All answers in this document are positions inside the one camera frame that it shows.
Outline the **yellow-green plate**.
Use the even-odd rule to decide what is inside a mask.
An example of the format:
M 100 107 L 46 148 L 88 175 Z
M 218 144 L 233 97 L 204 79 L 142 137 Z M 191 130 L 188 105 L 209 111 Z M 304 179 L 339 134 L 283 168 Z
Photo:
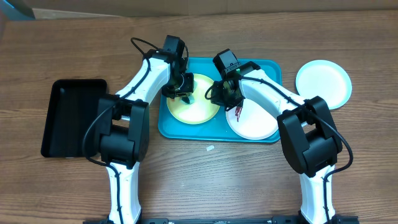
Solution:
M 194 73 L 193 93 L 188 95 L 189 103 L 183 97 L 167 98 L 167 107 L 174 118 L 186 124 L 201 124 L 217 114 L 219 106 L 205 98 L 205 93 L 213 84 L 208 76 Z

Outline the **white pink plate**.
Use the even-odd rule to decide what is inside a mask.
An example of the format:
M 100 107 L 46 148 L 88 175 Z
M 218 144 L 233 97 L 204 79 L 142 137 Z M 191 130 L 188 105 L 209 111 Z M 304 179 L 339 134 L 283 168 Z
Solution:
M 237 107 L 234 107 L 226 112 L 226 120 L 238 136 L 249 140 L 262 140 L 278 131 L 277 120 L 254 101 L 243 101 L 239 117 L 236 115 L 236 109 Z

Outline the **light blue plate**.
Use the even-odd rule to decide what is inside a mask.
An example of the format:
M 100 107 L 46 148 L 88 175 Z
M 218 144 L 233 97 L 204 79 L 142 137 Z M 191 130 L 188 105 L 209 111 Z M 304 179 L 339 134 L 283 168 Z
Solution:
M 351 79 L 340 65 L 329 60 L 312 60 L 297 72 L 295 87 L 300 96 L 323 98 L 329 109 L 342 107 L 351 97 Z

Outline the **green scrubbing sponge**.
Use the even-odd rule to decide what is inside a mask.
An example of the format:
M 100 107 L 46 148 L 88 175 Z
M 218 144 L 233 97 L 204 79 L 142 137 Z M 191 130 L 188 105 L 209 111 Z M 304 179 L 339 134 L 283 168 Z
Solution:
M 181 101 L 186 105 L 191 105 L 195 102 L 195 99 L 193 95 L 188 95 L 181 97 Z

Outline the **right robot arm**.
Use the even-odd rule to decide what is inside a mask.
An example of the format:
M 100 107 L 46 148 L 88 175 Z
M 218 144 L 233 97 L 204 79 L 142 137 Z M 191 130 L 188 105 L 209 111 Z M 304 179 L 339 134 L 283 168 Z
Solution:
M 241 63 L 226 49 L 213 58 L 221 75 L 206 91 L 211 103 L 239 116 L 245 100 L 257 103 L 277 120 L 282 151 L 300 175 L 300 216 L 307 223 L 332 223 L 331 175 L 335 171 L 342 140 L 326 101 L 292 93 L 270 79 L 256 63 Z

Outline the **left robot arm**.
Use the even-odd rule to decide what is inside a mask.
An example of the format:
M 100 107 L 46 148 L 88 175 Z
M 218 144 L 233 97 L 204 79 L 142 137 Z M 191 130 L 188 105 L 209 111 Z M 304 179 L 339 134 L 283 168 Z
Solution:
M 191 103 L 194 77 L 187 72 L 188 48 L 168 35 L 161 48 L 142 53 L 142 66 L 134 78 L 115 95 L 99 99 L 98 115 L 88 128 L 94 148 L 109 175 L 111 210 L 105 223 L 139 223 L 139 166 L 149 147 L 149 105 L 161 93 Z

